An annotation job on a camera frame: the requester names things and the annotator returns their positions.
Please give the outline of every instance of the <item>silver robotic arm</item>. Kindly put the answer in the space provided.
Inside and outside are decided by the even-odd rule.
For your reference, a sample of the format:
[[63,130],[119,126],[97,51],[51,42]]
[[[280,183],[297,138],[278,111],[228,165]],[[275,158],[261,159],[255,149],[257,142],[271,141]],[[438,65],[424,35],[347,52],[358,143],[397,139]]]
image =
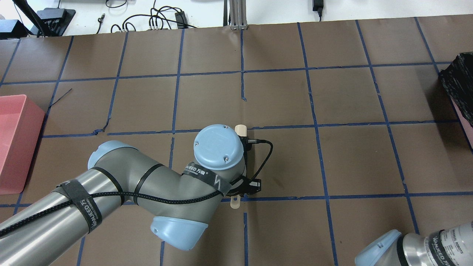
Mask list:
[[223,195],[243,182],[244,152],[233,129],[208,126],[197,135],[195,158],[181,175],[134,147],[105,142],[86,172],[0,224],[0,265],[52,263],[126,201],[155,215],[152,233],[190,250]]

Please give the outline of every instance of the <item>pink bin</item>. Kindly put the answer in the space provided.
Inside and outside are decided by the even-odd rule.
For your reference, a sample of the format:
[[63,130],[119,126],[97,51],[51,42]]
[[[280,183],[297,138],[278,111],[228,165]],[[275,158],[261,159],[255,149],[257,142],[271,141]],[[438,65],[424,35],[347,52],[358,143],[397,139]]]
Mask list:
[[26,95],[0,97],[0,195],[23,190],[43,119]]

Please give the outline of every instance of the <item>white floor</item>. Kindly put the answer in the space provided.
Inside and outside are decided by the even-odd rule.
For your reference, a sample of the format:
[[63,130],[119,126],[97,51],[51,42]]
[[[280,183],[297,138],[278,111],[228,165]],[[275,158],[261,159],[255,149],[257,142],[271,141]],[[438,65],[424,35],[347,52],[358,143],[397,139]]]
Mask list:
[[[110,0],[116,6],[124,0]],[[58,0],[30,0],[38,11],[57,7]],[[110,32],[113,24],[121,25],[134,14],[149,14],[153,0],[129,0],[117,9],[105,6],[105,0],[61,0],[61,8],[75,9],[76,15],[65,35],[94,34],[97,19],[105,14],[101,33]],[[157,0],[156,7],[170,5],[185,11],[188,23],[196,27],[219,27],[223,23],[223,0]],[[247,0],[248,24],[274,24],[318,21],[312,11],[312,0]],[[6,19],[18,19],[11,0],[0,0],[0,14]],[[20,11],[28,28],[32,23]],[[473,14],[473,0],[325,0],[323,21],[366,18],[401,18],[439,15]],[[173,12],[166,12],[174,20]],[[148,18],[132,18],[137,30],[147,30]]]

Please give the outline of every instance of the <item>light blue cap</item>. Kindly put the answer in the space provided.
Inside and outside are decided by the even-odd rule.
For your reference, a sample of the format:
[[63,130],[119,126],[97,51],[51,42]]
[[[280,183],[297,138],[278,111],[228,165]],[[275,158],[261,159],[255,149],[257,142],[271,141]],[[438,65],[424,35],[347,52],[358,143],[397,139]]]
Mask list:
[[95,152],[90,155],[89,161],[87,163],[87,169],[91,169],[92,167],[95,166],[95,164],[102,158],[102,156],[106,155],[107,153],[119,149],[119,148],[134,148],[133,146],[130,146],[128,144],[125,144],[120,141],[107,141],[102,143]]
[[181,250],[191,250],[209,225],[186,219],[156,216],[151,231],[169,245]]
[[388,248],[401,236],[398,230],[391,230],[375,240],[355,258],[356,266],[373,266]]
[[205,168],[226,170],[241,161],[243,144],[231,127],[213,124],[202,129],[195,137],[194,156]]

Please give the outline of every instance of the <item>velcro strap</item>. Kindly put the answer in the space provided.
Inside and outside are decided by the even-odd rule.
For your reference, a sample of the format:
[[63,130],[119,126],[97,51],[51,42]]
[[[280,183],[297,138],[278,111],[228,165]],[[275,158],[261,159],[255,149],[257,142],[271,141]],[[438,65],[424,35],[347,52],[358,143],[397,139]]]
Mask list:
[[102,223],[102,214],[94,201],[94,198],[85,190],[76,179],[66,181],[57,186],[56,192],[63,194],[72,200],[79,209],[89,226],[89,233]]
[[204,182],[205,184],[220,191],[222,195],[226,195],[232,188],[232,185],[228,181],[224,180],[212,170],[209,170],[193,162],[189,163],[185,167],[185,170],[182,172],[182,174],[191,176]]

